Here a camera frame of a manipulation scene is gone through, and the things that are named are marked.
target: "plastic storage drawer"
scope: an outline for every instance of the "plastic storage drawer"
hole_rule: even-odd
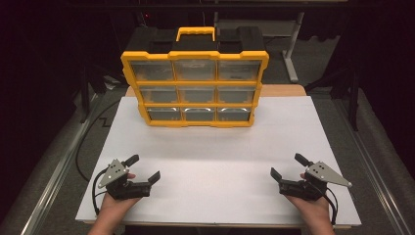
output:
[[[175,86],[141,86],[140,92],[147,103],[177,103]]]
[[[213,103],[214,86],[179,86],[182,103]]]
[[[137,80],[173,80],[170,61],[131,61],[131,68]]]
[[[181,120],[179,108],[147,108],[150,120]]]
[[[177,60],[173,62],[177,80],[214,80],[213,60]]]
[[[254,86],[218,86],[218,103],[251,103],[254,98]]]
[[[183,117],[185,120],[195,121],[213,121],[214,108],[182,108]]]
[[[260,61],[218,61],[219,80],[256,80]]]
[[[222,121],[248,121],[251,108],[218,108],[217,118]]]

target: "table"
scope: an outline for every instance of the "table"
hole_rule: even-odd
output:
[[[264,95],[281,88],[263,87]],[[240,128],[148,126],[139,117],[136,98],[124,97],[93,175],[114,158],[124,161],[134,154],[140,155],[130,168],[137,173],[135,182],[161,172],[151,197],[130,210],[125,224],[295,228],[302,226],[300,215],[269,175],[275,167],[285,179],[299,180],[304,167],[295,153],[340,172],[307,96],[261,96],[254,125]],[[89,223],[95,220],[91,184],[76,216]],[[341,208],[339,227],[361,224],[348,190],[330,188]]]

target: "human hand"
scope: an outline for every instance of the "human hand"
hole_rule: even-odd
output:
[[[301,198],[286,196],[286,198],[300,211],[309,232],[313,235],[335,234],[330,222],[329,203],[323,197],[317,201],[305,201]]]
[[[128,173],[129,179],[134,177],[135,174]],[[140,201],[140,199],[115,200],[111,195],[106,193],[100,213],[88,235],[112,235],[128,210]]]

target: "cable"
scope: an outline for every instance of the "cable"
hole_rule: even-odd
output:
[[[109,106],[107,106],[103,111],[101,111],[98,116],[91,122],[91,124],[88,126],[88,129],[86,129],[85,134],[82,136],[82,139],[80,140],[79,146],[76,149],[76,156],[75,156],[75,164],[76,164],[76,169],[79,172],[80,176],[86,181],[89,182],[89,178],[85,176],[85,174],[83,174],[83,172],[80,170],[79,167],[79,151],[80,148],[82,147],[83,142],[85,141],[86,136],[88,135],[89,131],[91,130],[92,126],[94,125],[94,123],[101,117],[101,115],[106,112],[107,110],[109,110],[112,106],[114,106],[116,103],[118,103],[120,100],[117,100],[115,102],[113,102],[112,104],[110,104]]]
[[[104,192],[101,192],[101,193],[99,193],[99,194],[95,195],[95,198],[97,198],[97,197],[98,197],[98,196],[100,196],[101,194],[105,194],[105,193],[107,193],[107,191],[104,191]]]
[[[107,169],[106,168],[103,169],[103,170],[101,170],[101,172],[99,172],[97,174],[97,176],[95,177],[94,183],[92,184],[92,205],[94,206],[95,214],[97,214],[97,215],[98,215],[98,213],[100,213],[100,209],[97,206],[96,197],[98,195],[95,195],[95,188],[97,187],[97,181],[98,181],[98,179],[100,178],[101,175],[105,174],[105,172],[107,172]]]
[[[330,204],[330,206],[332,207],[332,211],[333,211],[331,223],[332,223],[332,225],[336,225],[336,218],[337,218],[337,213],[338,213],[338,201],[337,201],[337,198],[336,198],[335,194],[333,193],[333,191],[330,190],[329,188],[327,188],[333,194],[333,196],[334,196],[334,198],[336,200],[336,206],[333,204],[332,200],[330,200],[329,197],[327,197],[326,194],[324,194],[323,192],[321,192],[321,190],[319,188],[317,188],[313,184],[309,184],[309,185],[311,185],[311,187],[313,187],[315,190],[317,190],[321,194],[321,196],[323,198],[325,198],[327,200],[327,202]]]
[[[338,211],[339,211],[339,203],[338,203],[338,201],[337,201],[337,198],[336,198],[336,195],[333,193],[333,191],[331,190],[331,189],[329,189],[329,188],[327,188],[329,191],[330,191],[330,193],[333,195],[333,198],[335,198],[335,202],[336,202],[336,216],[337,216],[337,213],[338,213]]]

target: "yellow handle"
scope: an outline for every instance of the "yellow handle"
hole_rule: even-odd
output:
[[[214,27],[180,27],[176,41],[180,40],[181,34],[211,34],[211,40],[214,41]]]

